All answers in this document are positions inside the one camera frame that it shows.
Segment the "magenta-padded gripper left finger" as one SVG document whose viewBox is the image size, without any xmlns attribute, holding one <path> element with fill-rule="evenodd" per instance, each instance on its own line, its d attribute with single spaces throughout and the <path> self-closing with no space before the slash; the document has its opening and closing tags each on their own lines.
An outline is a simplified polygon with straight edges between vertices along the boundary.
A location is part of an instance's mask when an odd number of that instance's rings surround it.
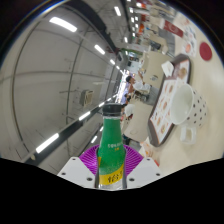
<svg viewBox="0 0 224 224">
<path fill-rule="evenodd" d="M 58 176 L 84 188 L 95 188 L 98 173 L 98 145 L 87 149 L 79 157 L 71 157 Z"/>
</svg>

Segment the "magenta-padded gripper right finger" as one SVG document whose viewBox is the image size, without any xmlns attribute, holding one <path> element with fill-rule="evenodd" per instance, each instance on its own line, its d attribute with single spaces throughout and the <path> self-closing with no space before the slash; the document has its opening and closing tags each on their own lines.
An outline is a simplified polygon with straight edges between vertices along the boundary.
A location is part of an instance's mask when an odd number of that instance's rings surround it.
<svg viewBox="0 0 224 224">
<path fill-rule="evenodd" d="M 159 166 L 152 158 L 145 158 L 130 146 L 126 150 L 124 177 L 126 188 L 140 188 L 163 177 Z"/>
</svg>

